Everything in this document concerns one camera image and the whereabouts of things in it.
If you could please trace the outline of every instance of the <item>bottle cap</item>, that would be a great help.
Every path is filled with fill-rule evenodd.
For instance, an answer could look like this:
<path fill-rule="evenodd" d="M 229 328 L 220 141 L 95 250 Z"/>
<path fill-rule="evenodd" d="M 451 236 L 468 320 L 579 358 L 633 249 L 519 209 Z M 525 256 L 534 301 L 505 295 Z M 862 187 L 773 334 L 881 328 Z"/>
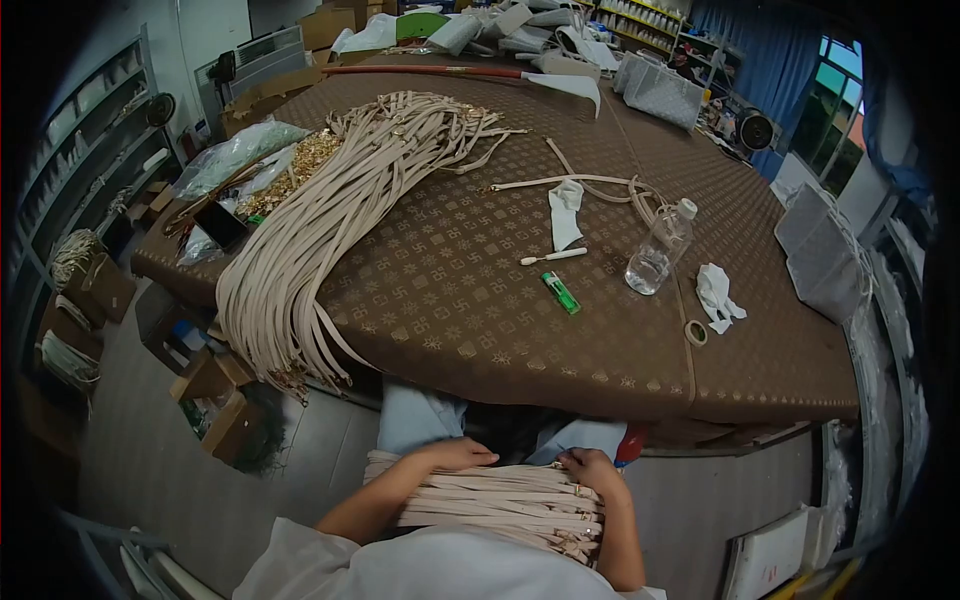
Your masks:
<path fill-rule="evenodd" d="M 683 198 L 677 204 L 677 214 L 692 221 L 693 217 L 697 216 L 697 205 L 689 198 Z"/>

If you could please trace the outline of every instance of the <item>table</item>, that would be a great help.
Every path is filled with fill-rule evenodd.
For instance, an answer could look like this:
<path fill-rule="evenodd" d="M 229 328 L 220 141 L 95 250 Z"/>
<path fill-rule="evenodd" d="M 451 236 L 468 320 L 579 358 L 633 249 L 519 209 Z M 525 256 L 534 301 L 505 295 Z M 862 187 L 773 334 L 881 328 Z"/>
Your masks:
<path fill-rule="evenodd" d="M 374 63 L 450 63 L 449 57 L 378 56 Z M 277 119 L 321 129 L 332 109 L 399 89 L 434 91 L 501 111 L 512 136 L 483 168 L 435 173 L 400 200 L 327 278 L 318 300 L 344 339 L 373 365 L 475 401 L 551 406 L 598 417 L 716 423 L 855 419 L 857 393 L 840 326 L 800 303 L 774 239 L 782 208 L 767 183 L 696 132 L 628 108 L 602 84 L 589 100 L 514 80 L 429 75 L 339 75 L 279 108 Z M 549 185 L 489 192 L 493 183 L 558 176 L 552 137 L 580 173 L 641 178 L 668 202 L 700 208 L 695 241 L 653 297 L 623 270 L 646 226 L 628 204 L 585 195 L 578 223 L 585 256 L 521 267 L 551 252 Z M 606 188 L 623 195 L 622 186 Z M 160 229 L 134 253 L 136 273 L 211 305 L 229 257 L 175 266 Z M 706 321 L 694 293 L 701 264 L 722 266 L 747 310 L 703 348 L 686 321 Z M 552 270 L 583 305 L 567 315 L 540 281 Z"/>

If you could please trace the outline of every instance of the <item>chair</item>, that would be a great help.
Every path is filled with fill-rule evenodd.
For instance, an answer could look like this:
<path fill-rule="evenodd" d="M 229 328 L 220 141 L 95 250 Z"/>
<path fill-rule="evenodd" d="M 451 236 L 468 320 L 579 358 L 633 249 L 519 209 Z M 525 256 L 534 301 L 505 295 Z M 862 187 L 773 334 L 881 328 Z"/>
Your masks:
<path fill-rule="evenodd" d="M 167 369 L 181 374 L 184 365 L 167 347 L 183 356 L 187 362 L 190 361 L 193 350 L 174 334 L 174 329 L 180 321 L 192 322 L 191 314 L 159 283 L 151 283 L 143 291 L 133 311 L 143 346 Z"/>

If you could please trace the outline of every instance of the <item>masking tape roll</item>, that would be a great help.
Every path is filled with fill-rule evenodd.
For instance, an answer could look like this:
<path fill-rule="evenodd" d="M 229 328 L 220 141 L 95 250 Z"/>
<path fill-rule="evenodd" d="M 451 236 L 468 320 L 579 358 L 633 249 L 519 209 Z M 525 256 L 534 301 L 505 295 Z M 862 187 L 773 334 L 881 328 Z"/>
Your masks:
<path fill-rule="evenodd" d="M 707 328 L 699 321 L 688 321 L 684 333 L 687 341 L 697 348 L 707 343 Z"/>

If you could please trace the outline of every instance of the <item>blue curtain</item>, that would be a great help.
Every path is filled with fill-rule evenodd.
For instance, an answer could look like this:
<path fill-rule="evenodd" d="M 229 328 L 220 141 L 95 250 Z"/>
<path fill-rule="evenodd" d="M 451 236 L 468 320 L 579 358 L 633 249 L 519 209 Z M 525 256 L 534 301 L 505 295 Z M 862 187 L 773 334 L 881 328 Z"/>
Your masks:
<path fill-rule="evenodd" d="M 868 48 L 863 51 L 863 141 L 867 156 L 880 171 L 887 174 L 901 194 L 910 202 L 926 206 L 930 197 L 930 181 L 923 168 L 924 157 L 917 157 L 917 167 L 894 165 L 887 162 L 880 151 L 880 121 L 883 118 L 887 71 L 882 62 Z"/>
<path fill-rule="evenodd" d="M 700 30 L 727 36 L 747 56 L 733 91 L 776 121 L 789 137 L 797 128 L 819 59 L 823 24 L 817 13 L 786 3 L 756 0 L 698 0 L 691 20 Z M 783 156 L 754 153 L 766 179 L 777 176 Z"/>

